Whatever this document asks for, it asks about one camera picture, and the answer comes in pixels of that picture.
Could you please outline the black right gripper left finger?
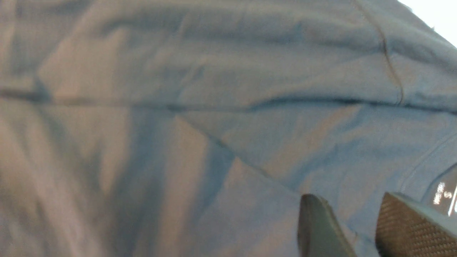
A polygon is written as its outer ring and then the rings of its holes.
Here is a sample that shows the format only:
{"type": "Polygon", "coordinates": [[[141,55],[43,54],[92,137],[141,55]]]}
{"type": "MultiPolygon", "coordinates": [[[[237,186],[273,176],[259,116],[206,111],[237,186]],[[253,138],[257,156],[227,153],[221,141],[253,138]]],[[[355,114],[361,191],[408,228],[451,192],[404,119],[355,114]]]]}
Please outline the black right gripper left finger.
{"type": "Polygon", "coordinates": [[[313,194],[300,199],[298,250],[301,257],[355,257],[329,203],[313,194]]]}

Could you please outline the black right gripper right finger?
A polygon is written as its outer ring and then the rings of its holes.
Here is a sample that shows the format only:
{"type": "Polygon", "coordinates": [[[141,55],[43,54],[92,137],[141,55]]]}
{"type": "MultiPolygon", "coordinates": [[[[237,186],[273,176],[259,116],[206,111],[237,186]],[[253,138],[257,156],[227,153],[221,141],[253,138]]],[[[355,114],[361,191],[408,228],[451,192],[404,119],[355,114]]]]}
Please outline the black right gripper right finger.
{"type": "Polygon", "coordinates": [[[379,210],[375,244],[381,257],[455,257],[456,223],[406,195],[387,192],[379,210]]]}

